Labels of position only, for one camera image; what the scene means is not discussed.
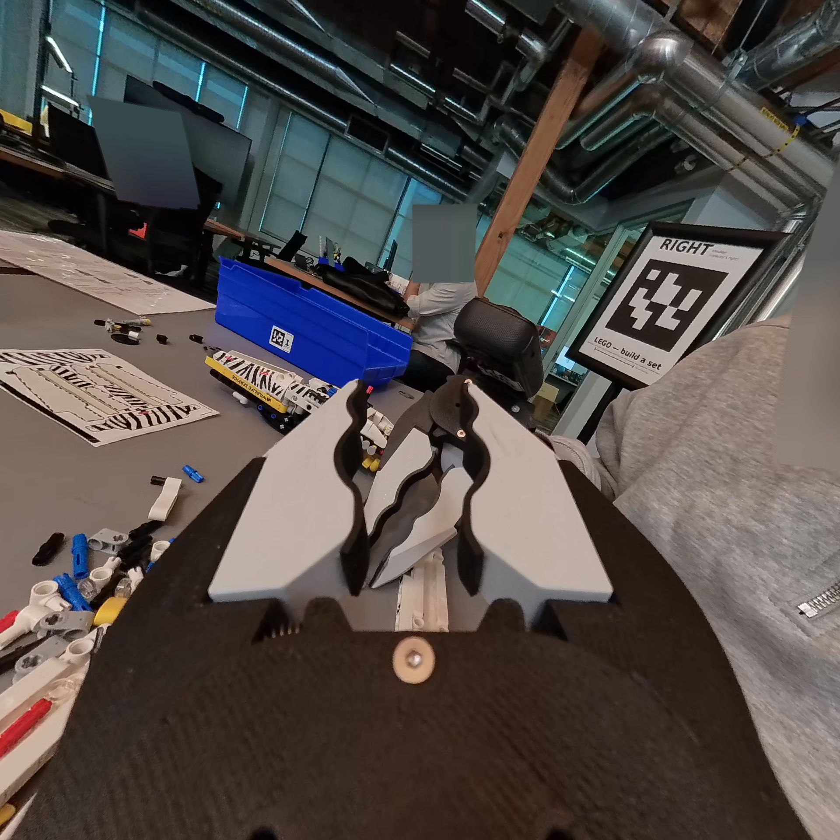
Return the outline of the white printed paper sheet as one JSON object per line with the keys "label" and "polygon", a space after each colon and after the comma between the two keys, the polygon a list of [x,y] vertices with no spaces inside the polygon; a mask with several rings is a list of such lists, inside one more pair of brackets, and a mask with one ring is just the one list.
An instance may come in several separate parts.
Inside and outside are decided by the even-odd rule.
{"label": "white printed paper sheet", "polygon": [[10,266],[139,316],[215,309],[212,302],[43,235],[3,230],[1,259]]}

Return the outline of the white lego panel assembly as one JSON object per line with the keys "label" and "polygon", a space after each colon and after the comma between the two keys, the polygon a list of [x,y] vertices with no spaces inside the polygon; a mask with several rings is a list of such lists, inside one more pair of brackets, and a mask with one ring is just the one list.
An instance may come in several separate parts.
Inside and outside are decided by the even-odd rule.
{"label": "white lego panel assembly", "polygon": [[398,633],[447,633],[448,598],[444,556],[435,549],[400,580],[395,613]]}

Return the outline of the black jacket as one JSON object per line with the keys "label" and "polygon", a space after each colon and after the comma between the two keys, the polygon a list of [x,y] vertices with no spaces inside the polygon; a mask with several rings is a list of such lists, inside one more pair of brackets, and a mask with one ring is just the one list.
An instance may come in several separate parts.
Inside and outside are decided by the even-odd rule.
{"label": "black jacket", "polygon": [[315,272],[332,288],[381,309],[389,316],[407,319],[409,307],[401,294],[387,285],[389,275],[377,266],[374,268],[376,270],[371,270],[353,257],[345,257],[340,266],[318,263]]}

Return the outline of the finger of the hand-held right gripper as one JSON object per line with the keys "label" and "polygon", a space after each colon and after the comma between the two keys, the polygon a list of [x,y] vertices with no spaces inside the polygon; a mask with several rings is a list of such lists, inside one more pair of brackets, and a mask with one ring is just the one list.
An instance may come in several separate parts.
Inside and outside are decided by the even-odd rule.
{"label": "finger of the hand-held right gripper", "polygon": [[370,587],[381,587],[412,569],[456,534],[460,521],[460,475],[444,475],[433,506],[417,518],[406,538],[385,557]]}
{"label": "finger of the hand-held right gripper", "polygon": [[369,545],[395,543],[426,513],[434,492],[427,487],[438,462],[434,445],[401,445],[376,473],[364,502]]}

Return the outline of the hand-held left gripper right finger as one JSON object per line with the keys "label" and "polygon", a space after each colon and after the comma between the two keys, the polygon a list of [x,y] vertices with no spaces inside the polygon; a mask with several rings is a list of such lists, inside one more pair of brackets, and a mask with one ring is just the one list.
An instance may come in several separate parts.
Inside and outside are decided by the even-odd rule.
{"label": "hand-held left gripper right finger", "polygon": [[553,451],[474,382],[459,408],[471,481],[457,549],[466,592],[514,601],[529,627],[549,601],[609,602],[613,583]]}

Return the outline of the small black white lego assembly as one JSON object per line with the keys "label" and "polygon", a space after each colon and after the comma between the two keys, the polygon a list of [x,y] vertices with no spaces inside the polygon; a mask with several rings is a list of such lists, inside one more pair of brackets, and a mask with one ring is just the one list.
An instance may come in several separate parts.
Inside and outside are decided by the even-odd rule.
{"label": "small black white lego assembly", "polygon": [[141,342],[142,331],[152,325],[148,318],[117,321],[111,318],[94,319],[93,323],[105,329],[111,340],[116,343],[137,345]]}

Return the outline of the pile of small lego parts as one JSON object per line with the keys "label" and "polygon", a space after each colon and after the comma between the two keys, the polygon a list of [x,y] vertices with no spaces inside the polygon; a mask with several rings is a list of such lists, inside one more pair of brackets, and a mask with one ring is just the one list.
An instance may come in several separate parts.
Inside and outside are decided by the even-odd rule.
{"label": "pile of small lego parts", "polygon": [[34,584],[27,603],[2,616],[2,663],[33,649],[39,638],[110,624],[171,546],[173,539],[155,539],[162,527],[158,519],[141,523],[95,567],[89,563],[93,539],[75,535],[72,571]]}

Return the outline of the framed black white poster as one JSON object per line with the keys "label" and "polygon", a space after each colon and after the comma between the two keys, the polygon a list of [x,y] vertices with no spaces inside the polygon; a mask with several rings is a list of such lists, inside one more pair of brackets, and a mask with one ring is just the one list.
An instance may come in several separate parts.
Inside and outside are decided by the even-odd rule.
{"label": "framed black white poster", "polygon": [[788,234],[654,221],[565,352],[628,391],[658,382],[746,301]]}

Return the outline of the silver bent ceiling duct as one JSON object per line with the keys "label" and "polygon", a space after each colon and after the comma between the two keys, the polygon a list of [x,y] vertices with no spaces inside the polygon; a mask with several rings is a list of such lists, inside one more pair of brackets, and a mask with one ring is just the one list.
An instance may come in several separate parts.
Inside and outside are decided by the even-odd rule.
{"label": "silver bent ceiling duct", "polygon": [[537,194],[553,207],[588,202],[655,147],[668,130],[779,209],[821,201],[835,172],[829,153],[802,136],[758,92],[644,2],[559,2],[572,23],[626,51],[572,112],[555,150],[584,135],[605,144],[639,119],[661,129],[633,135],[578,185],[545,165]]}

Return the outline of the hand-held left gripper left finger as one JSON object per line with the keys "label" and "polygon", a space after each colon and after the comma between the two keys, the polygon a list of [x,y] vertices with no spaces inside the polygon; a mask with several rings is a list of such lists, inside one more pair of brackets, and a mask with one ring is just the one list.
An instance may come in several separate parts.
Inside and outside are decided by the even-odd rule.
{"label": "hand-held left gripper left finger", "polygon": [[264,457],[214,578],[212,602],[277,599],[294,621],[312,599],[358,596],[370,544],[354,477],[366,386],[354,380]]}

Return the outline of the white lego block with pins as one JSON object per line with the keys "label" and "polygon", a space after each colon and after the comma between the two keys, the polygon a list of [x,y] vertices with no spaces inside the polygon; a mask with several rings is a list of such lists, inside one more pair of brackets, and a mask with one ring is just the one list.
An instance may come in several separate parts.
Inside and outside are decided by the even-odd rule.
{"label": "white lego block with pins", "polygon": [[166,477],[167,481],[164,486],[160,486],[161,491],[152,505],[148,520],[153,522],[165,522],[170,516],[175,502],[179,496],[182,488],[182,480]]}

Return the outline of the blue storage bin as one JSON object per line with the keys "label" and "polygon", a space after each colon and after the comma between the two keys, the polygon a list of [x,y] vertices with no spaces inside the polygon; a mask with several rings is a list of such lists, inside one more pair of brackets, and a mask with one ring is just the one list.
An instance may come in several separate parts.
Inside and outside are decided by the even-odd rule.
{"label": "blue storage bin", "polygon": [[332,385],[382,386],[404,373],[412,338],[298,279],[221,258],[216,322]]}

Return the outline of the wooden support post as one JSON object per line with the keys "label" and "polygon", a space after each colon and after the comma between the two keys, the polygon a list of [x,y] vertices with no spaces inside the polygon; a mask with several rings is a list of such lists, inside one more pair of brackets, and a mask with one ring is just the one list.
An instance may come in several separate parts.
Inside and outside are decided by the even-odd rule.
{"label": "wooden support post", "polygon": [[476,253],[475,281],[484,297],[602,49],[585,27],[563,64]]}

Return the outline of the zebra striped sticker sheet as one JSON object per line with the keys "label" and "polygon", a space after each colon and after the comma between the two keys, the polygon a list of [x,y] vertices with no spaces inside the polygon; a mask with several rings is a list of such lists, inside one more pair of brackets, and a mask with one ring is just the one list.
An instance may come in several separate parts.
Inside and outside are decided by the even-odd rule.
{"label": "zebra striped sticker sheet", "polygon": [[219,415],[102,349],[2,350],[1,386],[94,447]]}

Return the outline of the partly built lego model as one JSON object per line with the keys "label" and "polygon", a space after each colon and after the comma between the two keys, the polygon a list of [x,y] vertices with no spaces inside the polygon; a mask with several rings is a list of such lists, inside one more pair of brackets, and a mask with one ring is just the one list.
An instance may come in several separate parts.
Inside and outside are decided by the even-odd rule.
{"label": "partly built lego model", "polygon": [[[280,435],[289,434],[339,390],[318,378],[305,380],[299,374],[243,353],[208,350],[205,364],[212,377],[226,385],[238,402],[253,405]],[[363,470],[378,471],[392,430],[393,423],[368,405],[360,433]]]}

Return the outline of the black monitor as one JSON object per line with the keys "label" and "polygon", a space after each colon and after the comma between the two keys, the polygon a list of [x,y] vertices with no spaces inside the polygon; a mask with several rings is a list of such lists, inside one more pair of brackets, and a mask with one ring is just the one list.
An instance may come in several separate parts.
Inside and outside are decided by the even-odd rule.
{"label": "black monitor", "polygon": [[182,116],[187,145],[195,168],[222,185],[217,201],[232,207],[249,157],[251,140],[224,125],[220,113],[179,91],[155,81],[151,85],[126,76],[122,99],[152,109]]}

